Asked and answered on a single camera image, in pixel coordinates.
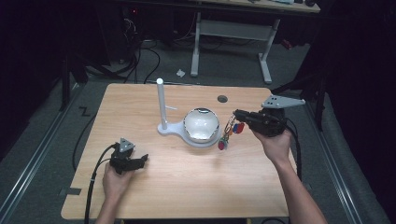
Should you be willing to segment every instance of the white rod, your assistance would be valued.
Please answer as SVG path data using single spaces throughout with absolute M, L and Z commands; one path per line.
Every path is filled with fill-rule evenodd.
M 157 90 L 158 90 L 158 99 L 160 100 L 161 124 L 163 126 L 163 130 L 166 130 L 168 127 L 166 121 L 165 94 L 163 91 L 162 78 L 157 78 Z

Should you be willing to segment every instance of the human arm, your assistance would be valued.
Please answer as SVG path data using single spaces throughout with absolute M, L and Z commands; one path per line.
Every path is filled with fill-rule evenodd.
M 262 142 L 265 155 L 274 164 L 279 175 L 291 223 L 327 223 L 318 205 L 291 166 L 289 159 L 291 133 L 285 131 L 275 137 L 265 137 L 254 131 L 253 133 Z
M 129 182 L 134 175 L 134 171 L 122 172 L 117 174 L 114 167 L 106 164 L 103 176 L 103 188 L 105 191 L 105 201 L 102 204 L 96 224 L 112 224 L 120 205 L 122 195 L 127 190 Z

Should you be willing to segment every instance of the black round hole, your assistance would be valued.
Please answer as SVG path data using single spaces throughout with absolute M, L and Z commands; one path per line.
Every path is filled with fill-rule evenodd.
M 220 95 L 220 96 L 218 96 L 218 101 L 220 103 L 226 103 L 228 101 L 228 98 L 225 95 Z

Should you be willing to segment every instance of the black handheld controller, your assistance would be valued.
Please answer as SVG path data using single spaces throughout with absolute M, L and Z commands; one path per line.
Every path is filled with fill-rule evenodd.
M 134 144 L 125 139 L 121 139 L 117 144 L 116 150 L 111 154 L 110 165 L 116 169 L 120 175 L 123 171 L 138 170 L 145 166 L 145 162 L 149 158 L 149 154 L 144 155 L 140 159 L 131 159 L 130 156 L 134 151 Z
M 245 122 L 249 129 L 267 137 L 280 135 L 287 127 L 287 119 L 283 108 L 263 108 L 259 112 L 247 112 L 237 109 L 233 114 L 235 119 Z

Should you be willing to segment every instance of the human hand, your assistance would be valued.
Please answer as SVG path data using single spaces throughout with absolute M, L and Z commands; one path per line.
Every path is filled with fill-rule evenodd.
M 122 172 L 119 175 L 116 169 L 109 163 L 106 164 L 105 174 L 103 176 L 103 188 L 107 199 L 119 200 L 125 190 L 128 188 L 129 182 L 134 175 L 134 171 Z
M 274 165 L 279 165 L 284 162 L 290 163 L 289 152 L 291 133 L 289 131 L 285 131 L 281 135 L 275 137 L 266 137 L 254 131 L 253 134 L 262 142 L 265 155 Z

